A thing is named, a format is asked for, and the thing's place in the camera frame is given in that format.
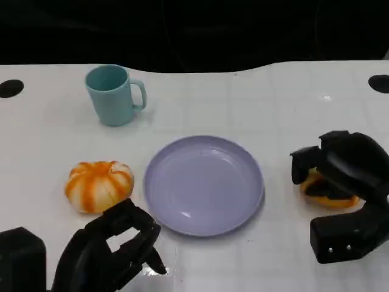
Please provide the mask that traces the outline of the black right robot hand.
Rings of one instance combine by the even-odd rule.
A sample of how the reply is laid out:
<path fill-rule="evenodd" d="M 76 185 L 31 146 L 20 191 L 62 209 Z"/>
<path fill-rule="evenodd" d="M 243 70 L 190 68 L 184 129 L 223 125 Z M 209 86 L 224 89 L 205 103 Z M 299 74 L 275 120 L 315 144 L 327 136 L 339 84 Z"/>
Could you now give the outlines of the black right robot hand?
<path fill-rule="evenodd" d="M 290 154 L 291 180 L 316 204 L 345 209 L 359 200 L 388 209 L 388 153 L 359 132 L 332 130 Z"/>

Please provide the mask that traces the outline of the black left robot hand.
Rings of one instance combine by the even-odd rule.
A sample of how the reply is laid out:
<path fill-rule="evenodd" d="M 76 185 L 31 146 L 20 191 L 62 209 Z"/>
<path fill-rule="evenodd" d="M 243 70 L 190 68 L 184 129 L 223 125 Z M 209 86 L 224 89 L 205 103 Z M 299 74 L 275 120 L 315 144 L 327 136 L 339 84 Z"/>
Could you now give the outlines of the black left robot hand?
<path fill-rule="evenodd" d="M 137 235 L 111 251 L 107 240 L 130 228 Z M 130 199 L 116 204 L 73 235 L 58 262 L 52 291 L 118 291 L 141 272 L 143 264 L 165 275 L 154 247 L 160 230 Z"/>

